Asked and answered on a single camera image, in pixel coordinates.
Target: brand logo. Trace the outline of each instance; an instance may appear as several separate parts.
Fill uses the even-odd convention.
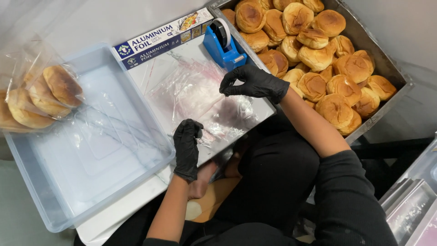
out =
[[[133,51],[128,42],[124,42],[120,45],[115,46],[115,50],[118,52],[121,58],[132,55]]]
[[[131,57],[131,58],[128,59],[128,64],[129,65],[133,65],[135,63],[136,63],[136,59],[134,57]]]

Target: floor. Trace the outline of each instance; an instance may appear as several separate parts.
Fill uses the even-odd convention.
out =
[[[71,246],[76,231],[49,232],[14,161],[0,161],[0,246]]]

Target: black glove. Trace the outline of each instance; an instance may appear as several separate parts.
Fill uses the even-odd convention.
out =
[[[233,86],[237,79],[244,84]],[[264,70],[252,65],[243,65],[225,75],[219,91],[225,96],[269,97],[274,104],[278,104],[287,94],[289,86],[290,82],[279,79]]]
[[[197,180],[199,150],[196,138],[202,138],[203,125],[192,119],[183,120],[173,135],[176,148],[176,168],[174,174],[192,182]]]

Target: person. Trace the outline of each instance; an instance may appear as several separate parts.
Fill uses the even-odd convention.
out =
[[[237,79],[244,84],[235,86]],[[190,183],[201,175],[196,138],[203,126],[184,120],[174,135],[176,168],[167,192],[152,202],[155,210],[145,207],[137,212],[106,245],[397,245],[356,154],[334,127],[289,89],[288,82],[244,65],[225,75],[220,92],[268,97],[280,104],[295,131],[265,136],[234,156],[226,175],[239,176],[240,182],[213,219],[195,223],[184,219]],[[286,232],[314,185],[316,240],[307,244]],[[137,226],[139,232],[128,236]]]

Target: black sleeve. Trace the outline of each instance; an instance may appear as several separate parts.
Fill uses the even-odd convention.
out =
[[[374,188],[351,151],[320,160],[316,176],[318,210],[313,245],[397,246]]]
[[[179,243],[158,238],[146,238],[142,246],[179,246]]]

